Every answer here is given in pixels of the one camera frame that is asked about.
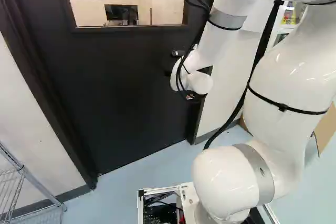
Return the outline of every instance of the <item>white wall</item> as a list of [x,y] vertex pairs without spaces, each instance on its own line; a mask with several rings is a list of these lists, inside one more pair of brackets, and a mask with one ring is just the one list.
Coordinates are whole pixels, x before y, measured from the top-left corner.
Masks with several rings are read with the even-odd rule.
[[[85,184],[64,150],[0,34],[0,141],[54,195]],[[0,169],[9,167],[0,157]],[[28,182],[17,207],[44,199]]]
[[214,64],[211,75],[214,87],[205,99],[197,137],[221,127],[232,114],[246,86],[272,7],[273,1],[259,0],[239,31],[237,40],[227,49],[228,56]]

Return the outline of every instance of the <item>black strap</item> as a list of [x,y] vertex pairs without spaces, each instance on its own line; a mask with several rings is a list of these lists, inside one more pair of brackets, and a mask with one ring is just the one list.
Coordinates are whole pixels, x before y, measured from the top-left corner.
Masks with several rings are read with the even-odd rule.
[[272,104],[276,107],[279,108],[279,110],[281,112],[285,112],[286,110],[289,110],[289,111],[293,111],[293,112],[296,112],[296,113],[300,113],[300,114],[306,114],[306,115],[323,115],[323,114],[326,114],[326,112],[328,110],[324,110],[324,111],[319,111],[319,112],[315,112],[315,111],[307,111],[307,110],[299,110],[299,109],[295,109],[295,108],[292,108],[286,104],[283,104],[283,103],[278,103],[278,102],[275,102],[275,101],[272,101],[264,96],[262,96],[261,94],[258,94],[256,91],[254,91],[250,85],[248,85],[248,90],[254,94],[256,97],[262,99],[263,101],[269,103],[269,104]]
[[215,26],[215,27],[218,27],[218,28],[220,28],[220,29],[227,30],[227,31],[237,31],[237,30],[239,30],[239,29],[242,28],[242,27],[238,27],[238,28],[228,28],[228,27],[220,26],[220,25],[215,24],[214,22],[212,22],[210,19],[208,19],[208,22],[209,22],[210,24],[212,24],[213,26]]

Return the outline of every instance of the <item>metal rack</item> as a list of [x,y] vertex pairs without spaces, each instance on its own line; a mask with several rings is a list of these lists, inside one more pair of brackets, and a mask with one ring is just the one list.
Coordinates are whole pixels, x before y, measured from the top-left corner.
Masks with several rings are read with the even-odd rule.
[[0,154],[14,167],[0,172],[0,224],[9,224],[24,180],[29,181],[53,205],[13,219],[13,223],[61,224],[67,207],[57,200],[27,169],[0,143]]

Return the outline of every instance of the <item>gray band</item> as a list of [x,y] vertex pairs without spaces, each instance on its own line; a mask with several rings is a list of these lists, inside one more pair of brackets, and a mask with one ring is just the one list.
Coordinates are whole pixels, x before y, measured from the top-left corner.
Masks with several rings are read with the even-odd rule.
[[221,27],[229,29],[240,29],[243,26],[247,16],[232,16],[212,7],[209,20]]
[[259,187],[258,205],[269,203],[274,198],[274,181],[265,160],[247,144],[233,145],[240,150],[252,166]]

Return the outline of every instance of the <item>baseboard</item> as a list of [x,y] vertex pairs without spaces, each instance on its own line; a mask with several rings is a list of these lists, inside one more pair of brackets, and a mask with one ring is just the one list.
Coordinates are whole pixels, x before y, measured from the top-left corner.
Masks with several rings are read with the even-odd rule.
[[[63,194],[60,194],[60,195],[56,196],[56,198],[61,202],[65,202],[65,201],[77,198],[77,197],[79,197],[83,194],[86,194],[89,191],[91,191],[89,186],[84,185],[84,186],[75,188],[71,191],[67,191]],[[25,214],[28,214],[30,212],[34,212],[36,210],[39,210],[39,209],[42,209],[42,208],[45,208],[45,207],[49,207],[51,205],[53,205],[53,204],[49,199],[44,199],[44,200],[41,200],[39,202],[33,203],[31,205],[15,209],[12,217],[14,218],[14,217],[17,217],[17,216],[25,215]]]
[[[236,126],[238,123],[239,123],[239,119],[234,120],[234,121],[229,125],[229,127],[227,128],[227,130],[228,130],[229,128],[232,128],[232,127]],[[197,137],[197,138],[195,139],[194,144],[199,144],[199,143],[201,143],[201,142],[204,142],[204,141],[208,140],[213,134],[216,133],[216,131],[218,131],[218,129],[219,129],[219,128],[214,129],[213,131],[210,131],[210,132],[208,132],[208,133],[205,133],[205,134],[202,135],[202,136]]]

